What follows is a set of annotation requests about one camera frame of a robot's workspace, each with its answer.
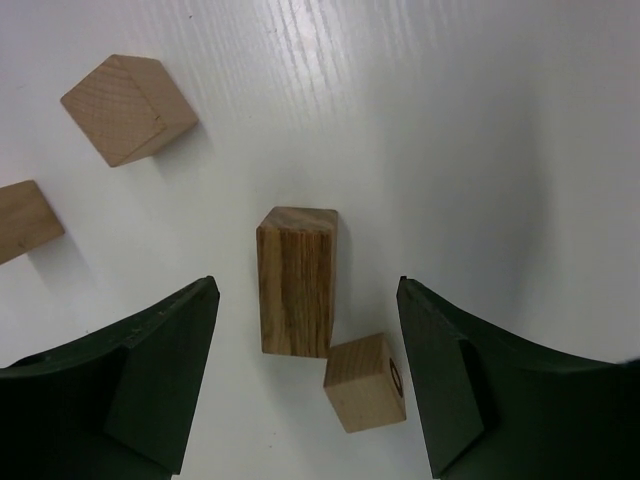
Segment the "dark-grained wooden block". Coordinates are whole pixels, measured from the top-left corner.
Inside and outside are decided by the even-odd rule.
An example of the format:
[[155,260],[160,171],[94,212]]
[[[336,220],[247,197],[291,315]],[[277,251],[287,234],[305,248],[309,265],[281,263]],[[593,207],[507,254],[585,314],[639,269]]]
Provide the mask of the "dark-grained wooden block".
[[327,358],[333,330],[335,210],[275,207],[256,231],[262,351]]

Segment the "light wooden block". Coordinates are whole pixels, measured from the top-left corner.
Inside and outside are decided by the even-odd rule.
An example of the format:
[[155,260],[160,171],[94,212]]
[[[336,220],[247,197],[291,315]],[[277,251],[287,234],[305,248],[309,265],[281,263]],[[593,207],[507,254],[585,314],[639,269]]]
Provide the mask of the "light wooden block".
[[63,234],[36,182],[0,188],[0,264]]
[[402,377],[381,333],[331,348],[324,390],[347,433],[407,418]]
[[111,167],[153,155],[198,123],[152,58],[111,55],[61,102]]

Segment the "wooden cube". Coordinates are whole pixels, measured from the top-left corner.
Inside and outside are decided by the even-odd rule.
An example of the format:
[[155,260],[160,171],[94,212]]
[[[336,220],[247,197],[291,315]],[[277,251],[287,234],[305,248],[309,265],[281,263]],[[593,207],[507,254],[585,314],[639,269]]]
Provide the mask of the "wooden cube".
[[0,188],[0,264],[63,234],[36,182]]
[[198,123],[152,58],[111,55],[61,102],[111,167],[153,155]]
[[333,347],[324,390],[347,433],[407,418],[402,377],[381,333]]

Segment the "wooden block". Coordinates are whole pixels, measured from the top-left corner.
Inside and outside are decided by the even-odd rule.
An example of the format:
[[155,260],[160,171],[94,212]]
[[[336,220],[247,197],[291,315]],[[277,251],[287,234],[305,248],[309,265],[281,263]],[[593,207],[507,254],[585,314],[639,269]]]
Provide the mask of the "wooden block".
[[111,167],[153,155],[198,123],[152,58],[111,55],[61,102]]
[[324,390],[347,433],[407,419],[402,377],[381,333],[333,347]]
[[333,330],[335,210],[275,207],[256,231],[262,351],[327,358]]
[[0,188],[0,264],[64,234],[33,180]]

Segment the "rectangular wooden block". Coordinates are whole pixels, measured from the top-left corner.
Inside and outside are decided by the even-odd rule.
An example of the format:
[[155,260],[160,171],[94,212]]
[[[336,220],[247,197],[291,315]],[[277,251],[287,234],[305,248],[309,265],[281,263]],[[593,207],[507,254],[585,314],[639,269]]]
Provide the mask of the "rectangular wooden block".
[[33,180],[0,188],[0,264],[64,234]]
[[275,207],[256,231],[262,351],[327,358],[333,330],[335,210]]

